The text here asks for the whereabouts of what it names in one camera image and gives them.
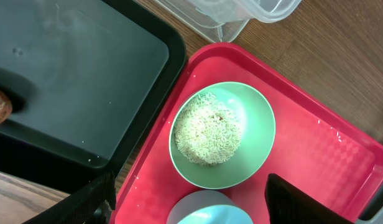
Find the orange carrot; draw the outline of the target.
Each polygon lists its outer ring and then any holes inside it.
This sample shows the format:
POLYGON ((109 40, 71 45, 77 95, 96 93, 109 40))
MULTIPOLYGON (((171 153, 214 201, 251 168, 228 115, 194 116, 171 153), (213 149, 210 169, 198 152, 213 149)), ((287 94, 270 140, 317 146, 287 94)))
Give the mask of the orange carrot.
POLYGON ((0 124, 4 122, 12 113, 12 102, 0 90, 0 124))

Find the small light blue bowl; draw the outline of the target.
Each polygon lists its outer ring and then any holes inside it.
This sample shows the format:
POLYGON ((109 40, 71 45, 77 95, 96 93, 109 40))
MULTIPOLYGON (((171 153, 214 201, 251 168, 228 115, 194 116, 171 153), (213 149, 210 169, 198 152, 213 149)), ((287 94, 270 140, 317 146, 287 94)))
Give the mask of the small light blue bowl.
POLYGON ((175 204, 166 224, 253 224, 253 221, 225 194, 199 190, 175 204))

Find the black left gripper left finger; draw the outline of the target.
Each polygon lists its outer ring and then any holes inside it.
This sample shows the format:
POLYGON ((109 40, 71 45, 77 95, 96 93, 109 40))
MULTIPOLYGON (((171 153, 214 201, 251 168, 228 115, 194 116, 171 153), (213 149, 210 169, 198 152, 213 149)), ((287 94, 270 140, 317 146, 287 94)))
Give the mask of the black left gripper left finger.
POLYGON ((108 223, 116 208, 115 180, 105 173, 24 224, 108 223))

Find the green bowl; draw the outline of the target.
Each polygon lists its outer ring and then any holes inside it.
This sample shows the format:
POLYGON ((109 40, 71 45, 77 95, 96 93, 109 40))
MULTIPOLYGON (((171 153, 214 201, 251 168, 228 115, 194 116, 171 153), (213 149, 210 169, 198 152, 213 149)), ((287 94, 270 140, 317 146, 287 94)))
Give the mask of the green bowl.
POLYGON ((225 189, 250 178, 268 158, 276 134, 273 109, 265 96, 240 82, 220 82, 190 95, 179 106, 168 137, 170 158, 177 172, 189 183, 205 189, 225 189), (230 160, 215 166, 190 162, 176 147, 173 128, 183 107, 196 95, 212 92, 234 110, 242 124, 241 145, 230 160))

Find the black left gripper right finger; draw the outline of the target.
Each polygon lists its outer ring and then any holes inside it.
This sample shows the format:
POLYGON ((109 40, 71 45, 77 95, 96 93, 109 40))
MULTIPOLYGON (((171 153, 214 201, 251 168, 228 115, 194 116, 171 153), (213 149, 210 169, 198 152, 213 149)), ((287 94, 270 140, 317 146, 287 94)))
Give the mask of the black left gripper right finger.
POLYGON ((353 224, 277 174, 269 174, 265 202, 270 224, 353 224))

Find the cooked white rice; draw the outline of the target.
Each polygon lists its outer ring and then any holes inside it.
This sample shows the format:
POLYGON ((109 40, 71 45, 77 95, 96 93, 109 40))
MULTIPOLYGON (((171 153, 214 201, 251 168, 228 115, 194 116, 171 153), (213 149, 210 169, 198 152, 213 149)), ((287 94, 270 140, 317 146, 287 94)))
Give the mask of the cooked white rice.
POLYGON ((177 149, 190 162, 215 166, 235 155, 241 145, 242 124, 233 109, 208 91, 183 107, 173 135, 177 149))

